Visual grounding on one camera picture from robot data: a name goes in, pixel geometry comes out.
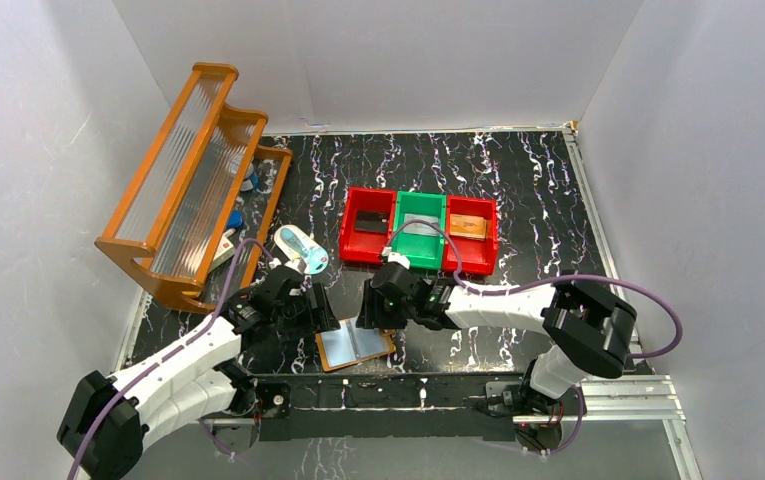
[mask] black marble table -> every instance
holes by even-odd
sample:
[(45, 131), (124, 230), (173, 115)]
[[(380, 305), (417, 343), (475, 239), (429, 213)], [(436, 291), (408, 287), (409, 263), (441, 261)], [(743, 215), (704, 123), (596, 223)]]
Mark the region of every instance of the black marble table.
[[(332, 254), (330, 265), (315, 279), (328, 287), (339, 318), (358, 313), (362, 282), (375, 268), (337, 260), (338, 231), (351, 186), (496, 200), (496, 269), (492, 276), (473, 281), (523, 283), (555, 276), (562, 269), (605, 273), (559, 131), (302, 135), (264, 138), (262, 143), (294, 153), (271, 234), (280, 225), (294, 224)], [(257, 171), (262, 178), (258, 190), (241, 194), (237, 202), (248, 227), (236, 237), (257, 231), (269, 197), (275, 168), (265, 161), (257, 164)], [(216, 300), (226, 270), (223, 265), (213, 272), (203, 294), (206, 300)], [(152, 355), (202, 318), (151, 303), (128, 361)], [(419, 325), (397, 333), (394, 343), (394, 353), (340, 375), (521, 372), (550, 346), (543, 335), (515, 329), (432, 332)], [(240, 361), (258, 374), (323, 373), (313, 338), (280, 344), (273, 336), (245, 352)]]

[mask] wooden frame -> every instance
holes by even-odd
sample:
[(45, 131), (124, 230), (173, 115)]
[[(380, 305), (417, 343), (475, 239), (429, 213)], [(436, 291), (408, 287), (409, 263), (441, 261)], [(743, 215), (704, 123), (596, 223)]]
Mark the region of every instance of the wooden frame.
[[(292, 155), (289, 150), (260, 147), (258, 145), (261, 134), (267, 124), (267, 115), (264, 112), (241, 110), (225, 103), (232, 84), (237, 78), (238, 71), (231, 65), (208, 63), (197, 63), (194, 65), (187, 83), (170, 109), (170, 113), (167, 115), (155, 140), (153, 140), (129, 187), (123, 194), (120, 203), (114, 210), (108, 225), (94, 242), (97, 248), (105, 253), (144, 290), (152, 294), (155, 300), (169, 308), (197, 313), (207, 313), (215, 308), (214, 305), (202, 303), (194, 297), (201, 294), (205, 287), (205, 280), (211, 260), (214, 257), (214, 252), (223, 233), (223, 227), (225, 227), (229, 214), (232, 211), (235, 197), (240, 190), (250, 163), (254, 157), (281, 162), (271, 197), (262, 219), (262, 225), (257, 234), (257, 238), (261, 242), (264, 242), (267, 238), (267, 232), (276, 210), (276, 204), (279, 201), (282, 186), (291, 164)], [(211, 88), (210, 85), (219, 85), (219, 87)], [(162, 149), (168, 146), (168, 137), (171, 136), (171, 132), (176, 127), (186, 105), (188, 105), (188, 101), (195, 92), (200, 95), (198, 97), (200, 102), (207, 101), (210, 103), (204, 114), (202, 124), (199, 125), (196, 135), (190, 142), (190, 146), (186, 151), (177, 152), (179, 156), (184, 154), (184, 157), (177, 170), (175, 170), (168, 194), (165, 198), (158, 200), (160, 208), (157, 215), (155, 215), (154, 219), (150, 218), (151, 215), (146, 217), (147, 221), (152, 221), (148, 233), (143, 239), (119, 238), (120, 227), (124, 224), (127, 215), (130, 214), (138, 195), (150, 194), (148, 191), (142, 192), (142, 187), (156, 165), (156, 160), (159, 158)], [(251, 134), (239, 135), (238, 130), (243, 132), (251, 131)], [(201, 165), (206, 149), (212, 143), (213, 135), (217, 131), (221, 133), (221, 141), (228, 148), (238, 151), (241, 148), (245, 148), (245, 150), (243, 150), (243, 157), (238, 170), (231, 179), (228, 195), (225, 199), (218, 200), (220, 208), (216, 217), (217, 221), (213, 227), (208, 227), (210, 228), (210, 233), (205, 241), (204, 250), (201, 253), (202, 260), (196, 266), (195, 273), (192, 276), (168, 275), (153, 271), (153, 261), (165, 240), (167, 240), (168, 231), (176, 219), (182, 199), (188, 191), (197, 168)], [(169, 145), (168, 148), (176, 148), (178, 150), (179, 145), (174, 143)], [(226, 174), (223, 173), (223, 178), (228, 180), (229, 177), (226, 177)], [(244, 272), (242, 281), (244, 286), (252, 281), (252, 277), (255, 274), (255, 267), (260, 252), (257, 247), (254, 248), (255, 252), (250, 255), (249, 263)]]

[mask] corrugated translucent panel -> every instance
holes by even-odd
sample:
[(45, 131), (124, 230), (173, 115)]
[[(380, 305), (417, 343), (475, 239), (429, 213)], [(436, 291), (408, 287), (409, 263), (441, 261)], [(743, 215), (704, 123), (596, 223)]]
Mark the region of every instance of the corrugated translucent panel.
[(215, 129), (164, 243), (155, 255), (153, 272), (194, 278), (254, 128), (254, 124), (233, 127), (229, 134), (243, 142), (235, 147), (229, 145), (221, 129)]
[(135, 195), (115, 238), (136, 242), (146, 241), (197, 132), (214, 103), (215, 92), (222, 84), (222, 80), (214, 77), (203, 77), (197, 81), (176, 124), (173, 125), (158, 152), (155, 163)]

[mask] metal frame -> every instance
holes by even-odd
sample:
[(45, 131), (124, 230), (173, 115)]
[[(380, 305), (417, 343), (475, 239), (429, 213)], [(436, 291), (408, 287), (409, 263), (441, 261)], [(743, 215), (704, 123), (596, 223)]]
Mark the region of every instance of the metal frame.
[[(436, 132), (476, 132), (476, 131), (560, 131), (563, 134), (565, 144), (570, 156), (571, 166), (576, 175), (580, 194), (588, 217), (591, 220), (591, 230), (595, 242), (600, 251), (606, 274), (612, 278), (619, 278), (614, 259), (606, 240), (605, 231), (600, 221), (600, 215), (594, 204), (594, 198), (588, 179), (579, 146), (576, 142), (574, 131), (569, 124), (563, 126), (545, 127), (486, 127), (482, 129), (451, 129), (435, 130)], [(346, 133), (361, 134), (391, 134), (391, 133), (426, 133), (424, 131), (371, 131), (371, 132), (305, 132), (293, 133), (292, 135), (337, 135)], [(617, 295), (625, 298), (622, 289), (616, 290)], [(123, 368), (126, 360), (130, 358), (140, 328), (141, 318), (151, 300), (149, 294), (144, 292), (141, 296), (139, 307), (134, 318), (130, 319), (130, 325), (121, 347), (116, 369)], [(641, 351), (641, 344), (637, 331), (633, 331), (630, 350)], [(679, 402), (679, 397), (674, 389), (670, 375), (627, 375), (617, 380), (591, 378), (582, 382), (583, 393), (586, 397), (588, 414), (583, 417), (585, 421), (632, 421), (632, 420), (661, 420), (668, 437), (671, 453), (677, 466), (680, 478), (690, 480), (702, 479), (700, 469), (694, 456), (686, 429), (685, 414)], [(513, 418), (515, 422), (546, 422), (546, 416), (520, 415)], [(251, 424), (249, 419), (240, 418), (217, 418), (209, 420), (216, 427), (238, 427)]]

